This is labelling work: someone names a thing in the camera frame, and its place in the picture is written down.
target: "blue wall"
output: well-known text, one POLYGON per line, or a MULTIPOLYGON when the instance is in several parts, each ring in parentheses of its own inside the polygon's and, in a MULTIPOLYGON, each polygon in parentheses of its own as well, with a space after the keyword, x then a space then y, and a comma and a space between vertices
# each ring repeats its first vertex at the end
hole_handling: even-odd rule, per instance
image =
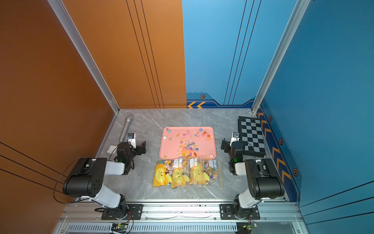
POLYGON ((374 1, 312 0, 265 96, 302 173, 311 234, 372 226, 374 184, 354 187, 374 180, 373 12, 374 1))
POLYGON ((253 99, 296 0, 182 3, 187 92, 208 93, 221 105, 242 105, 253 99))

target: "silver microphone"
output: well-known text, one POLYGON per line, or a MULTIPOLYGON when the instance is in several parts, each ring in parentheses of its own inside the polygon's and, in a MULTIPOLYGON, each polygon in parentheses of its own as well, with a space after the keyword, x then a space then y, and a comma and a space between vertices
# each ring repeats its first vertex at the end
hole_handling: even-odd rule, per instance
POLYGON ((119 137, 119 142, 124 142, 127 139, 127 131, 129 130, 129 126, 132 122, 132 116, 129 115, 125 119, 125 125, 123 126, 122 133, 119 137))

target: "orange wall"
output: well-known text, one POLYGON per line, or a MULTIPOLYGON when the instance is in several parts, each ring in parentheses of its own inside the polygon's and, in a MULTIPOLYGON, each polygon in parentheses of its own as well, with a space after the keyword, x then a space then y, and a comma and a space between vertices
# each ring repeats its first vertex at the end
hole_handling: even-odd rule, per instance
MULTIPOLYGON (((114 113, 49 3, 0 9, 0 142, 59 172, 95 156, 114 113)), ((0 155, 1 232, 50 233, 65 207, 52 198, 59 174, 2 144, 0 155)))
POLYGON ((63 0, 120 108, 185 108, 181 0, 63 0))

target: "gray marble floor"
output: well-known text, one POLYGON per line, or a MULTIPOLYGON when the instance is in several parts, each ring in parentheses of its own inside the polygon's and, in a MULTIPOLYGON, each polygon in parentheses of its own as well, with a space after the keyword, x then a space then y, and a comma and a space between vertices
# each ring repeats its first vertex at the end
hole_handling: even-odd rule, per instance
POLYGON ((234 176, 228 170, 228 154, 221 150, 221 141, 231 139, 237 131, 238 116, 251 117, 248 109, 146 109, 121 110, 104 143, 99 157, 109 158, 107 149, 117 145, 125 118, 133 116, 129 133, 136 133, 137 144, 147 142, 147 153, 134 159, 135 170, 125 176, 105 176, 104 184, 114 192, 133 199, 233 199, 248 188, 246 177, 234 176), (217 158, 221 161, 224 188, 186 186, 171 189, 170 186, 153 187, 154 169, 159 161, 162 130, 175 126, 210 126, 214 129, 217 158))

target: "plastic bag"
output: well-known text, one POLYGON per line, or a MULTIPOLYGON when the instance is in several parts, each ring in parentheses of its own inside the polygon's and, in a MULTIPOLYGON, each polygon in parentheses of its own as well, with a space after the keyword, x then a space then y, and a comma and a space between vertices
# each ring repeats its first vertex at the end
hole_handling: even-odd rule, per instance
POLYGON ((223 188, 219 159, 187 158, 190 185, 223 188))
POLYGON ((203 171, 209 176, 206 186, 223 188, 222 173, 219 159, 202 159, 203 171))
POLYGON ((186 160, 182 158, 158 161, 154 171, 153 187, 169 186, 171 188, 186 186, 190 178, 186 175, 186 160))
POLYGON ((208 180, 209 176, 204 173, 203 166, 201 165, 201 158, 192 157, 187 158, 190 172, 190 185, 204 185, 208 180))

